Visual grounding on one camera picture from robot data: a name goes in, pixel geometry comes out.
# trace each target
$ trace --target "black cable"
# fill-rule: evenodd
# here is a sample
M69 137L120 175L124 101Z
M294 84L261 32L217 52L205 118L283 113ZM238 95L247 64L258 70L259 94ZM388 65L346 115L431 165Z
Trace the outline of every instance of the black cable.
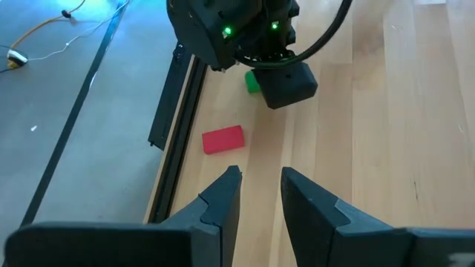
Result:
M0 47L4 47L4 48L7 48L7 49L11 49L11 50L16 50L15 48L11 48L11 47L9 47L9 46L7 46L7 45L2 45L2 44L0 44Z
M315 55L323 46L325 46L329 40L333 38L335 33L338 31L340 26L343 24L345 18L347 17L348 11L350 10L351 3L353 0L343 0L341 6L336 13L336 17L333 20L332 24L328 27L327 31L316 41L311 47L305 50L298 56L293 56L288 59L283 59L278 62L259 62L245 57L236 55L235 58L239 62L248 65L250 67L260 68L260 69L281 69L289 67L290 65L302 62L305 59Z

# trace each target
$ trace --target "wooden surface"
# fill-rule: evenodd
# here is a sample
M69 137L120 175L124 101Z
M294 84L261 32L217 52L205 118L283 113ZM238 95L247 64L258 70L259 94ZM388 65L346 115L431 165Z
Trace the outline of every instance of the wooden surface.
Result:
M338 0L300 0L297 51ZM475 228L475 1L355 0L307 62L318 94L277 111L245 66L209 71L173 212L229 165L243 172L234 266L295 266L279 188L292 166L394 226ZM242 125L246 147L207 156L201 134Z

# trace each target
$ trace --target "floor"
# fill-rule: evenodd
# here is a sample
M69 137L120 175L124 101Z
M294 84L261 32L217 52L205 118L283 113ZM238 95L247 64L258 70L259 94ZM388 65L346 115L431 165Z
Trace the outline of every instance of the floor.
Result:
M0 0L0 44L79 2ZM87 0L76 24L51 23L17 48L29 57L60 50L118 2ZM147 138L176 45L164 3L127 7L35 222L142 221L161 157ZM107 26L62 54L0 74L0 243L22 221Z
M296 51L337 0L299 0ZM394 226L475 228L475 1L357 0L307 61L317 96L276 111L245 66L206 75L173 212L229 165L243 172L234 266L296 266L279 188L292 166ZM205 155L201 134L242 125L246 147Z

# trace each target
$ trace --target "black plastic housing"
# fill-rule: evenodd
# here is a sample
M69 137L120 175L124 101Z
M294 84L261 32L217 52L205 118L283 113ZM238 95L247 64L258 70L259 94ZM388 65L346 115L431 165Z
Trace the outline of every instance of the black plastic housing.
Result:
M280 70L252 70L271 109L282 108L313 97L318 83L309 65L300 62Z
M283 168L284 217L297 266L475 266L475 231L393 228Z
M235 41L261 10L262 0L167 0L178 41L214 69L235 64Z
M43 222L5 245L8 267L232 267L242 176L237 166L160 224Z

